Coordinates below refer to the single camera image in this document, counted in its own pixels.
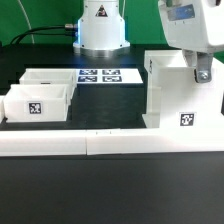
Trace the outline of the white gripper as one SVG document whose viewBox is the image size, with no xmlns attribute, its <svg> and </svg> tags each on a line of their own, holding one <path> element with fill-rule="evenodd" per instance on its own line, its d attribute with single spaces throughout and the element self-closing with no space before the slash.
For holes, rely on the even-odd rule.
<svg viewBox="0 0 224 224">
<path fill-rule="evenodd" d="M 168 45 L 185 49 L 197 83 L 210 82 L 212 53 L 224 50 L 224 0 L 158 0 L 158 10 Z"/>
</svg>

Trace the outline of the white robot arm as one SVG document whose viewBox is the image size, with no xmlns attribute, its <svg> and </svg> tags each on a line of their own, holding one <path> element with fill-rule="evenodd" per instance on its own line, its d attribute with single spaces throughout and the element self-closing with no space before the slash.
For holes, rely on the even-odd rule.
<svg viewBox="0 0 224 224">
<path fill-rule="evenodd" d="M 198 83 L 211 81 L 213 54 L 224 51 L 224 0 L 157 0 L 157 4 L 168 45 L 182 50 Z M 76 29 L 76 53 L 110 57 L 130 47 L 119 0 L 84 0 Z"/>
</svg>

